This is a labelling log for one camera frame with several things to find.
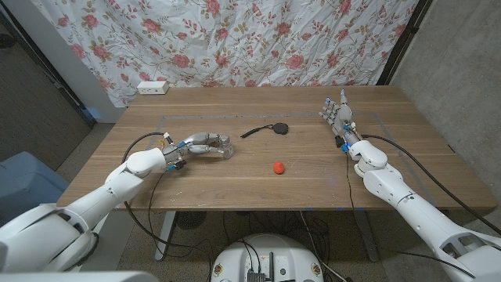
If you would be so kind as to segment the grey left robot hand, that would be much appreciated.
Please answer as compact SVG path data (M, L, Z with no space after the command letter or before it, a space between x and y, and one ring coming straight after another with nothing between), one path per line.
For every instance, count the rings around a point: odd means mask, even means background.
M175 143L170 134L165 132L163 141L162 152L168 164L181 161L187 154L216 153L227 159L234 155L231 139L223 134L199 132Z

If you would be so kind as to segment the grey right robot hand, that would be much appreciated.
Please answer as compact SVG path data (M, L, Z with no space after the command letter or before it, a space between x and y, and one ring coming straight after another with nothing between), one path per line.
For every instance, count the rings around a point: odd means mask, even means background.
M355 132L355 123L344 89L341 90L340 98L341 101L336 103L327 97L319 116L331 127L335 135L336 146L349 148L360 141L361 137Z

